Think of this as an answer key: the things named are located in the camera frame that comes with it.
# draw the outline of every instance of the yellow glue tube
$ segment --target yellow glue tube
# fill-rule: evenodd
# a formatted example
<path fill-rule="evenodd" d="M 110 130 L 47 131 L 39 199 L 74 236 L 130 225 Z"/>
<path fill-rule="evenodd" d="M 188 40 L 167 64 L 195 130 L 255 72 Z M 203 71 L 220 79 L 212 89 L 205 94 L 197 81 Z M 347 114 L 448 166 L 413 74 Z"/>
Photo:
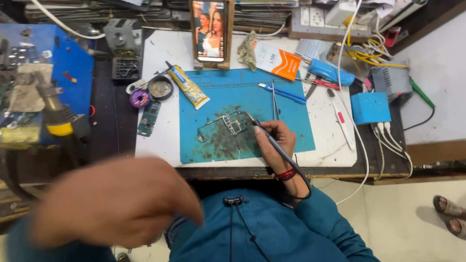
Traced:
<path fill-rule="evenodd" d="M 170 67 L 168 74 L 175 81 L 176 85 L 183 91 L 186 97 L 188 97 L 196 110 L 201 108 L 210 100 L 210 98 L 201 91 L 198 85 L 189 79 L 179 66 L 172 66 L 167 61 L 165 61 L 165 63 Z"/>

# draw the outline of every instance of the green circuit board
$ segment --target green circuit board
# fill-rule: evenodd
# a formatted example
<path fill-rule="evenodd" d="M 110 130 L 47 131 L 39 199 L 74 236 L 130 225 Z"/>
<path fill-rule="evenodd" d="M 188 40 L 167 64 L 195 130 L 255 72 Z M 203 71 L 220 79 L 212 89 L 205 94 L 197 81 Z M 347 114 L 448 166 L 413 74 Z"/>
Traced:
<path fill-rule="evenodd" d="M 141 122 L 137 126 L 137 134 L 143 137 L 150 137 L 154 129 L 155 121 L 157 120 L 158 112 L 160 111 L 161 103 L 159 101 L 150 101 L 144 108 L 144 113 Z"/>

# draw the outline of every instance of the blurred hand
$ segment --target blurred hand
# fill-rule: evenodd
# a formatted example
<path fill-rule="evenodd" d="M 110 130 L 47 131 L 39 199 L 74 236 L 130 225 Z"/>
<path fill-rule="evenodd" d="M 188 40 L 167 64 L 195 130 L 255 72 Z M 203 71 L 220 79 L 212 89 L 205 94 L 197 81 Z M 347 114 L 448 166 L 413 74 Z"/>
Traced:
<path fill-rule="evenodd" d="M 296 134 L 293 133 L 281 120 L 271 120 L 262 122 L 260 124 L 278 144 L 285 150 L 285 152 L 293 157 L 296 144 Z M 254 132 L 256 134 L 257 143 L 259 144 L 260 151 L 264 161 L 273 169 L 275 174 L 281 174 L 291 169 L 290 164 L 285 161 L 280 154 L 275 150 L 272 144 L 268 141 L 264 131 L 255 126 Z"/>
<path fill-rule="evenodd" d="M 33 212 L 32 240 L 43 247 L 79 239 L 136 248 L 160 236 L 173 214 L 203 223 L 196 194 L 171 165 L 115 158 L 57 181 Z"/>

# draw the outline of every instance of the blue silicone repair mat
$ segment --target blue silicone repair mat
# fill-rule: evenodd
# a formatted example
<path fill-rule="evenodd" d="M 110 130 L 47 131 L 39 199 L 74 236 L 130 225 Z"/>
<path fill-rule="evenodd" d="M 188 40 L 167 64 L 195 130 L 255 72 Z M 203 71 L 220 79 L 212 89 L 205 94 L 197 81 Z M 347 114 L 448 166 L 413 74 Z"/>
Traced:
<path fill-rule="evenodd" d="M 179 95 L 179 133 L 181 163 L 210 162 L 260 157 L 251 119 L 244 113 L 230 115 L 234 122 L 246 123 L 246 130 L 232 136 L 219 119 L 201 129 L 205 142 L 198 139 L 198 128 L 218 117 L 235 111 L 247 111 L 259 121 L 273 120 L 273 95 L 258 86 L 270 84 L 290 93 L 304 96 L 302 83 L 289 81 L 271 73 L 250 69 L 187 71 L 186 74 L 210 98 L 196 110 L 183 93 Z M 296 152 L 315 150 L 314 138 L 305 104 L 275 95 L 280 120 L 296 133 Z"/>

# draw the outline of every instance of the green probe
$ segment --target green probe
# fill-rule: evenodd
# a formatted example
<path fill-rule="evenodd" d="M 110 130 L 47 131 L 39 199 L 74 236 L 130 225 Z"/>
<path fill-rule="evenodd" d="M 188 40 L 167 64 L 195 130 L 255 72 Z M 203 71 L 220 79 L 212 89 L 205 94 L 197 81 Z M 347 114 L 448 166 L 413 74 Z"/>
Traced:
<path fill-rule="evenodd" d="M 418 85 L 416 85 L 416 83 L 411 77 L 409 78 L 409 83 L 411 84 L 414 92 L 416 92 L 430 107 L 432 107 L 432 109 L 434 109 L 434 103 L 432 103 L 432 101 L 427 97 L 427 95 L 424 94 L 424 92 L 419 88 Z"/>

